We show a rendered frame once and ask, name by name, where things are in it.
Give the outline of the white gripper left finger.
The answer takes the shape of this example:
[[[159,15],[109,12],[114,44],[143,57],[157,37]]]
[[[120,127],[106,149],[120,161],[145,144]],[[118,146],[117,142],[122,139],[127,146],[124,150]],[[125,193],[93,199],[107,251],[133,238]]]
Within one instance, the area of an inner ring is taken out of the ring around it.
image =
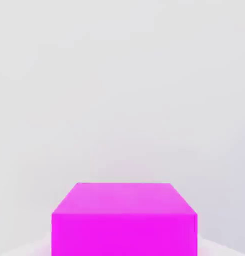
[[[51,240],[52,235],[48,233],[44,238],[10,250],[3,256],[52,256]]]

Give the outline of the small magenta cube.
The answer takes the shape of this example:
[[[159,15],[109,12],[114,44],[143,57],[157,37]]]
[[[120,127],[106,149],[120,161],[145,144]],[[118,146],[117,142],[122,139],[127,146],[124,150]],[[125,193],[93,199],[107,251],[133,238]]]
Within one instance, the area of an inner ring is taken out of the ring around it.
[[[51,227],[51,256],[198,256],[198,214],[169,183],[78,183]]]

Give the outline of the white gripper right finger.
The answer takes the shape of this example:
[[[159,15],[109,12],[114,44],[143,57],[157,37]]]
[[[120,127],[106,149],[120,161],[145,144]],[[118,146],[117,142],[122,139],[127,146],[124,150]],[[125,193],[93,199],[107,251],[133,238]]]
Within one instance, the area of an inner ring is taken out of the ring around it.
[[[245,256],[245,254],[198,235],[198,256]]]

